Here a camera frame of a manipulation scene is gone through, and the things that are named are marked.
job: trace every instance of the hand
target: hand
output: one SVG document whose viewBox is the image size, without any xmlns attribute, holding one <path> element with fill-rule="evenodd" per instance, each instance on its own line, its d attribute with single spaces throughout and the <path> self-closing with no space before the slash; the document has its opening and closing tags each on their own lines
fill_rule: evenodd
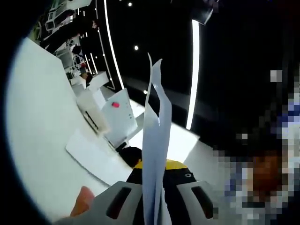
<svg viewBox="0 0 300 225">
<path fill-rule="evenodd" d="M 75 217 L 89 210 L 94 198 L 92 191 L 88 187 L 82 186 L 70 216 Z"/>
</svg>

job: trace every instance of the white paper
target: white paper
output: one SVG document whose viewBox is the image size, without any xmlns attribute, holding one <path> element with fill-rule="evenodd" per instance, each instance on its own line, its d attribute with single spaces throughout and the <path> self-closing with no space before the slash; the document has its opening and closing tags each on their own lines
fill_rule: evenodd
<svg viewBox="0 0 300 225">
<path fill-rule="evenodd" d="M 161 210 L 161 218 L 158 218 L 158 224 L 159 225 L 171 225 L 172 221 L 171 221 L 171 216 L 168 210 L 168 206 L 167 203 L 165 202 L 165 189 L 162 188 L 162 192 L 161 192 L 161 206 L 160 206 L 160 210 Z"/>
<path fill-rule="evenodd" d="M 108 155 L 103 146 L 87 140 L 79 129 L 69 139 L 66 150 L 86 170 L 108 185 L 126 181 L 132 169 L 115 153 Z"/>
<path fill-rule="evenodd" d="M 148 56 L 151 66 L 151 57 L 149 54 Z M 150 68 L 150 82 L 145 102 L 142 192 L 146 225 L 156 225 L 158 222 L 172 120 L 172 105 L 161 85 L 160 64 L 161 60 Z M 152 84 L 160 101 L 159 118 L 148 103 Z"/>
</svg>

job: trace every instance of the person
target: person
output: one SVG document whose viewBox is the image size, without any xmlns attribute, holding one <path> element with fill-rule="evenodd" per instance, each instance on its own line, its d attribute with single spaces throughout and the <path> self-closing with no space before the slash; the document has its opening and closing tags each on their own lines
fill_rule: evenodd
<svg viewBox="0 0 300 225">
<path fill-rule="evenodd" d="M 67 40 L 97 27 L 96 20 L 91 20 L 88 17 L 76 17 L 71 23 L 60 27 L 58 31 L 41 41 L 40 46 L 53 54 Z"/>
<path fill-rule="evenodd" d="M 79 55 L 80 57 L 84 58 L 83 55 L 80 54 L 81 52 L 81 47 L 79 45 L 75 45 L 72 49 L 72 53 L 75 55 Z"/>
</svg>

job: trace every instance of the vertical light strip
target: vertical light strip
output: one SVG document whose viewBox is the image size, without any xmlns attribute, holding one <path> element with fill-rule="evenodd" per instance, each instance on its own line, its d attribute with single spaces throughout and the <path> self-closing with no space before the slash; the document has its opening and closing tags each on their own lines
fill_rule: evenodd
<svg viewBox="0 0 300 225">
<path fill-rule="evenodd" d="M 96 18 L 97 18 L 97 19 L 99 18 L 99 16 L 98 16 L 98 11 L 97 11 L 97 10 L 96 10 Z M 103 54 L 104 54 L 104 47 L 103 47 L 102 38 L 101 38 L 101 33 L 100 33 L 100 29 L 99 29 L 99 28 L 98 28 L 98 34 L 99 34 L 99 39 L 100 39 L 100 43 L 101 43 L 102 52 L 103 52 Z M 104 60 L 105 60 L 105 64 L 106 64 L 106 68 L 107 68 L 108 75 L 109 75 L 109 77 L 110 77 L 110 81 L 112 81 L 112 82 L 111 82 L 111 83 L 112 83 L 112 89 L 113 89 L 113 90 L 116 90 L 116 88 L 115 88 L 115 86 L 114 86 L 113 79 L 112 79 L 111 72 L 110 72 L 109 67 L 108 67 L 108 64 L 107 64 L 106 57 L 104 57 Z"/>
<path fill-rule="evenodd" d="M 87 62 L 87 64 L 88 64 L 88 67 L 89 67 L 90 73 L 92 73 L 92 71 L 91 71 L 91 69 L 90 69 L 90 65 L 89 65 L 88 58 L 86 57 L 86 54 L 84 54 L 84 56 L 85 56 L 85 60 L 86 60 L 86 62 Z"/>
<path fill-rule="evenodd" d="M 111 33 L 109 31 L 108 17 L 107 17 L 107 8 L 106 7 L 107 7 L 106 6 L 106 0 L 104 0 L 104 11 L 105 11 L 105 20 L 106 20 L 106 27 L 107 27 L 107 34 L 108 34 L 109 45 L 111 46 L 112 58 L 113 58 L 113 61 L 114 61 L 114 64 L 115 64 L 115 67 L 116 67 L 116 70 L 117 70 L 117 74 L 118 74 L 118 78 L 120 80 L 121 87 L 122 87 L 122 89 L 124 89 L 124 84 L 123 84 L 123 81 L 122 81 L 122 78 L 121 78 L 121 75 L 120 75 L 120 71 L 119 71 L 119 67 L 118 67 L 118 64 L 117 64 L 116 56 L 115 56 L 114 50 L 113 50 L 113 43 L 112 43 Z"/>
<path fill-rule="evenodd" d="M 199 23 L 192 20 L 193 27 L 193 72 L 192 72 L 192 87 L 191 96 L 189 100 L 188 115 L 187 115 L 187 126 L 188 130 L 191 129 L 194 109 L 197 96 L 198 86 L 198 75 L 199 75 L 199 60 L 200 60 L 200 35 L 199 35 Z"/>
<path fill-rule="evenodd" d="M 93 58 L 92 53 L 90 53 L 90 56 L 92 57 L 92 61 L 93 61 L 94 67 L 95 67 L 96 74 L 98 74 L 98 70 L 97 70 L 97 68 L 96 68 L 96 64 L 95 64 L 95 62 L 94 62 L 94 58 Z"/>
</svg>

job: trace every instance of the yellow stripe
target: yellow stripe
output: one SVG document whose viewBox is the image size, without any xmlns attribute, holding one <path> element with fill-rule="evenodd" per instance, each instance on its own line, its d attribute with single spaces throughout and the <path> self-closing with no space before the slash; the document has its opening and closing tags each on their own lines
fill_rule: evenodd
<svg viewBox="0 0 300 225">
<path fill-rule="evenodd" d="M 136 166 L 135 169 L 142 169 L 143 168 L 143 162 L 140 161 Z M 165 169 L 166 170 L 176 170 L 176 169 L 183 169 L 183 168 L 187 168 L 186 165 L 184 165 L 181 162 L 177 162 L 177 161 L 173 161 L 173 160 L 169 160 L 167 159 L 166 162 L 166 166 Z"/>
</svg>

